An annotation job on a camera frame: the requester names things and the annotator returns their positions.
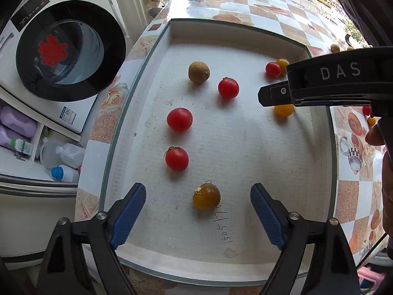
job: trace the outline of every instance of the blue gripper pad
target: blue gripper pad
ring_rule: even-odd
[[[280,220],[270,207],[267,199],[263,196],[258,185],[255,184],[251,188],[251,203],[256,211],[259,220],[269,238],[269,241],[278,247],[279,250],[283,250],[285,247],[285,238],[282,230]]]
[[[136,219],[139,216],[139,213],[142,210],[143,205],[145,204],[146,189],[142,184],[138,184],[139,185],[137,186],[133,194],[132,191],[135,185],[127,194],[127,196],[129,194],[131,194],[132,196],[127,202],[127,204],[124,206],[123,210],[121,211],[115,222],[113,223],[112,238],[109,242],[113,250],[117,249],[119,245],[125,243],[128,235],[131,232],[132,227],[135,224]]]

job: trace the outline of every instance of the pink stool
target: pink stool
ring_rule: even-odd
[[[368,267],[359,268],[358,276],[359,276],[359,284],[361,284],[363,280],[368,280],[374,283],[373,289],[377,289],[385,278],[385,274],[375,273]]]

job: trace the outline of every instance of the washing machine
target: washing machine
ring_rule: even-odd
[[[109,0],[22,0],[0,35],[0,91],[81,133],[125,58],[114,15]]]

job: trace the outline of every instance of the screw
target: screw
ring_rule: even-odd
[[[330,218],[330,219],[329,219],[329,223],[330,223],[331,225],[338,225],[338,224],[339,224],[339,221],[338,221],[338,219],[336,219],[336,218]]]
[[[289,213],[289,218],[296,221],[300,218],[300,215],[296,212],[291,212]]]
[[[58,221],[57,221],[57,223],[59,224],[59,225],[64,225],[65,223],[67,223],[68,222],[68,218],[60,218]]]
[[[96,217],[99,219],[99,220],[104,220],[104,219],[106,219],[107,218],[107,213],[106,212],[99,212],[99,213],[97,213],[97,215],[96,215]]]

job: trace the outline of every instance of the red sticker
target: red sticker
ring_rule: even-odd
[[[56,66],[60,61],[67,58],[68,49],[67,43],[60,43],[57,37],[48,34],[46,36],[48,42],[40,41],[38,43],[38,52],[41,54],[41,63],[49,65],[52,68]]]

